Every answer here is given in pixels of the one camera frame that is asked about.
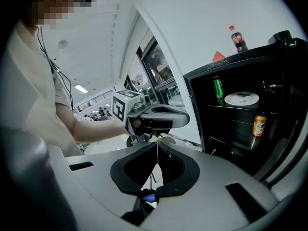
ceiling light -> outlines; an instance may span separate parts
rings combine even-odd
[[[82,93],[87,93],[88,91],[86,89],[84,89],[81,85],[76,85],[75,88],[79,91],[81,91]]]

orange can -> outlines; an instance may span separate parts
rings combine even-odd
[[[266,114],[263,112],[255,116],[254,127],[252,129],[253,135],[260,137],[264,131],[266,121]]]

bottle label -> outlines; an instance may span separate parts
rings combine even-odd
[[[252,129],[252,133],[253,135],[259,137],[262,135],[263,131],[264,131],[264,127],[265,127],[265,121],[266,121],[266,117],[265,116],[256,116],[255,117],[255,122],[254,122],[254,126]]]
[[[232,37],[232,40],[233,40],[234,44],[238,44],[239,42],[244,41],[244,38],[243,38],[243,36],[240,34],[240,35],[234,35],[234,36]]]

human arm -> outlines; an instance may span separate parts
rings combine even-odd
[[[68,128],[76,142],[91,143],[127,134],[119,120],[80,121],[66,105],[56,103],[56,114]]]

white shirt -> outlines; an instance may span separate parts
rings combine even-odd
[[[88,116],[85,117],[84,120],[86,120],[86,121],[94,121],[91,117],[88,117]]]
[[[56,103],[69,106],[61,83],[52,79],[51,67],[35,38],[18,22],[7,45],[8,53],[27,81],[38,91],[24,129],[46,144],[61,148],[64,156],[81,155],[71,133],[56,114]]]

